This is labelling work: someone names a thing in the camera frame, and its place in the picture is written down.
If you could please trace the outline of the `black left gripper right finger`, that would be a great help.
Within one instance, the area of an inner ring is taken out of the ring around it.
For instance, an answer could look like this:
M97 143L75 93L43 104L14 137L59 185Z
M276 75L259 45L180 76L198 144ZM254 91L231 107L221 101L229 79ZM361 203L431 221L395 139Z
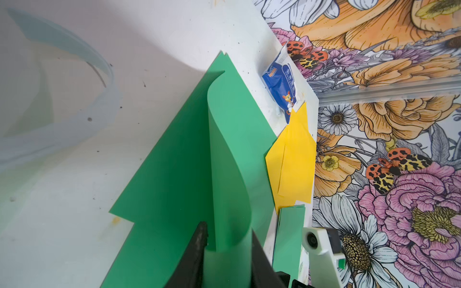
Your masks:
M264 250L252 232L251 288L285 288L282 279L274 272Z

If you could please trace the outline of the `yellow paper sheet top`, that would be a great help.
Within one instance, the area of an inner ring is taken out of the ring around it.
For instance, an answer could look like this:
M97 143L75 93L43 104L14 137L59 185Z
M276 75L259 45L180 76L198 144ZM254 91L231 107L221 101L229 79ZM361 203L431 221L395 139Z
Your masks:
M306 104L293 112L265 156L275 210L311 203L315 177L316 141L309 132Z

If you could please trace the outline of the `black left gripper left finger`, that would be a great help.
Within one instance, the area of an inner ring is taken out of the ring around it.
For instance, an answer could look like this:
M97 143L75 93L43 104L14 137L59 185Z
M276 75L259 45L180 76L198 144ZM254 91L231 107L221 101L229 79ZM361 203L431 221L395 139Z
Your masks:
M203 283L204 251L208 244L208 225L197 225L174 273L164 288L201 288Z

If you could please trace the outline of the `large green paper sheet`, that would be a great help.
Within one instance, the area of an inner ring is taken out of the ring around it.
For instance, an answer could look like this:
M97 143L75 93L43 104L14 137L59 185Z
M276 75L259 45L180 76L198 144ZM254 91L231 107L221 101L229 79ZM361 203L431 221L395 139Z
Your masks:
M279 211L273 269L275 272L289 274L291 280L298 277L305 210L304 205L297 205L281 208Z

